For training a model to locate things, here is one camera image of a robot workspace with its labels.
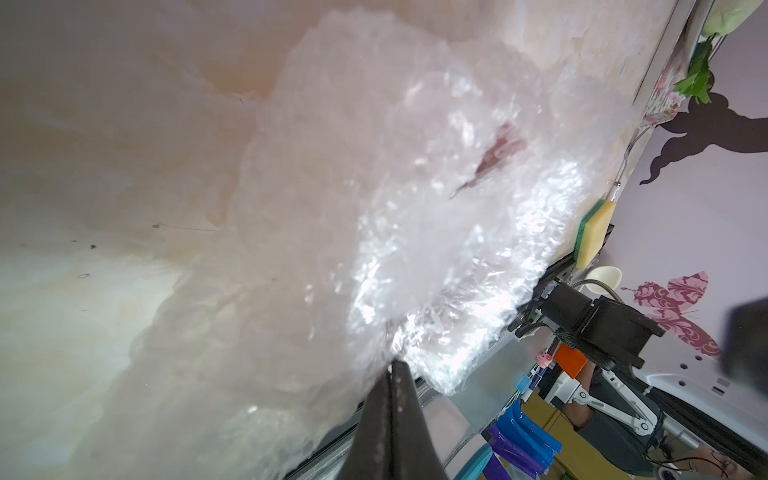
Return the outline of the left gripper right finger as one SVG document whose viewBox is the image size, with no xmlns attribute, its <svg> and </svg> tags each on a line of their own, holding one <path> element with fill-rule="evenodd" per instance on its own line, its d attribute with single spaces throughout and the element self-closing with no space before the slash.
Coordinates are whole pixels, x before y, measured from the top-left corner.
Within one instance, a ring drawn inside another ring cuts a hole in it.
<svg viewBox="0 0 768 480">
<path fill-rule="evenodd" d="M 394 479 L 447 479 L 431 440 L 409 366 L 391 364 L 391 459 Z"/>
</svg>

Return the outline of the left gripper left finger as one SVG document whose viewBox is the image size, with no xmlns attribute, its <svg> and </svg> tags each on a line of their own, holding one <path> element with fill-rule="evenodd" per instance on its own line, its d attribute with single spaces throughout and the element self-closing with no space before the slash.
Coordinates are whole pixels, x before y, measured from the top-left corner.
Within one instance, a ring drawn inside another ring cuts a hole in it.
<svg viewBox="0 0 768 480">
<path fill-rule="evenodd" d="M 354 440 L 337 478 L 392 478 L 392 385 L 386 372 L 366 397 Z"/>
</svg>

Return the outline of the white mug red inside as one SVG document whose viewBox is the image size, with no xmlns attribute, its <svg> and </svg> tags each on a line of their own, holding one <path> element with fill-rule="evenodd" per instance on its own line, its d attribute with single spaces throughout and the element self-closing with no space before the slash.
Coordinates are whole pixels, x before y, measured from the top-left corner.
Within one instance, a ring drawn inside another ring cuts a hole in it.
<svg viewBox="0 0 768 480">
<path fill-rule="evenodd" d="M 484 153 L 474 177 L 461 185 L 451 195 L 455 198 L 460 192 L 473 188 L 493 171 L 502 169 L 510 158 L 525 150 L 526 140 L 517 127 L 510 122 L 503 123 L 497 130 L 495 143 Z"/>
</svg>

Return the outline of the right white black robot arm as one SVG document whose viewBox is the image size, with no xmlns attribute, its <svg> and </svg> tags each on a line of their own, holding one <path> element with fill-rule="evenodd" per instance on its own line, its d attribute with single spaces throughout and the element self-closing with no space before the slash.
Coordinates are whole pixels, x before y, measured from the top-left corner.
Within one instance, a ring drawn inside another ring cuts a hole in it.
<svg viewBox="0 0 768 480">
<path fill-rule="evenodd" d="M 671 332 L 619 301 L 591 299 L 559 280 L 542 284 L 519 308 L 509 331 L 538 329 L 534 313 L 556 338 L 596 364 L 604 381 L 631 405 L 625 413 L 562 373 L 548 392 L 562 404 L 588 405 L 639 436 L 676 421 L 693 437 L 767 476 L 767 301 L 733 308 L 717 358 L 697 353 Z"/>
</svg>

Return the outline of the teal round lid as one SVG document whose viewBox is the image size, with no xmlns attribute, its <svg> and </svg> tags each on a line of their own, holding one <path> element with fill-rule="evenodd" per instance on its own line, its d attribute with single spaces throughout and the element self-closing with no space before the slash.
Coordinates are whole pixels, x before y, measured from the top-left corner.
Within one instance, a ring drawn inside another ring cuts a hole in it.
<svg viewBox="0 0 768 480">
<path fill-rule="evenodd" d="M 453 480 L 476 480 L 492 456 L 492 448 L 487 443 L 467 443 L 453 457 L 446 467 L 446 473 Z"/>
</svg>

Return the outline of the cream plastic ladle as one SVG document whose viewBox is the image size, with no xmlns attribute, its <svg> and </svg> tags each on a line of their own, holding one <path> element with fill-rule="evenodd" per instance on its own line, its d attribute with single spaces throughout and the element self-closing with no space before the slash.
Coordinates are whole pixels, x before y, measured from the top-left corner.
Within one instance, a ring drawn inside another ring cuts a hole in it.
<svg viewBox="0 0 768 480">
<path fill-rule="evenodd" d="M 584 287 L 591 293 L 613 297 L 623 279 L 623 273 L 615 266 L 598 266 L 591 269 L 585 279 L 587 283 L 584 284 Z"/>
</svg>

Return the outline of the yellow green sponge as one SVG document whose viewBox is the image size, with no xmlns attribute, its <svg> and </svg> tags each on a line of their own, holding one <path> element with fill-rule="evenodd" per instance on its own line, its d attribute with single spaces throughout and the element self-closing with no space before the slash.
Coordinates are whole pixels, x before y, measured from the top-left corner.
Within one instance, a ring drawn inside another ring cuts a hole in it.
<svg viewBox="0 0 768 480">
<path fill-rule="evenodd" d="M 573 250 L 577 269 L 588 268 L 601 250 L 616 205 L 616 201 L 600 200 L 582 219 Z"/>
</svg>

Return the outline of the floral square placemat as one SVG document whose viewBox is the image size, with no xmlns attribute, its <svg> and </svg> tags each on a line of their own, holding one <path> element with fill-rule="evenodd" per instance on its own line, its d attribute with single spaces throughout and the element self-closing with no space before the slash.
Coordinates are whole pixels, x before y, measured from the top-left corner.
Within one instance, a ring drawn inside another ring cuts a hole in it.
<svg viewBox="0 0 768 480">
<path fill-rule="evenodd" d="M 639 132 L 670 120 L 683 103 L 684 97 L 675 87 L 688 76 L 713 4 L 712 0 L 675 3 L 633 102 L 641 114 Z"/>
</svg>

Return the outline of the white artificial rose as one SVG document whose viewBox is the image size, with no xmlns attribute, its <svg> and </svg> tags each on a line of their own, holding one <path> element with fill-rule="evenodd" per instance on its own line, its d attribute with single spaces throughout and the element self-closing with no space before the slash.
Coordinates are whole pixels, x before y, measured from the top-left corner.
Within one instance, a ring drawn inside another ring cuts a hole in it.
<svg viewBox="0 0 768 480">
<path fill-rule="evenodd" d="M 687 76 L 675 85 L 674 92 L 697 104 L 711 102 L 714 75 L 710 61 L 719 43 L 739 28 L 763 4 L 763 0 L 717 0 L 701 29 L 704 38 L 694 49 Z"/>
</svg>

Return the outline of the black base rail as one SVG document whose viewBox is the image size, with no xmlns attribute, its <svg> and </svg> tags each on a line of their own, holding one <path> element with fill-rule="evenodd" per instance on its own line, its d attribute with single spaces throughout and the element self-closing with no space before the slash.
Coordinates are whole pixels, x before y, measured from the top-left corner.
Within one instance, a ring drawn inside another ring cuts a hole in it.
<svg viewBox="0 0 768 480">
<path fill-rule="evenodd" d="M 500 332 L 538 298 L 549 282 L 546 272 L 515 275 L 508 259 L 481 262 L 468 280 L 430 308 L 426 319 L 433 331 L 397 360 L 405 362 L 415 381 L 452 393 L 473 371 L 479 359 L 497 342 Z M 346 434 L 289 473 L 291 479 L 317 479 L 331 468 L 343 467 L 363 411 Z"/>
</svg>

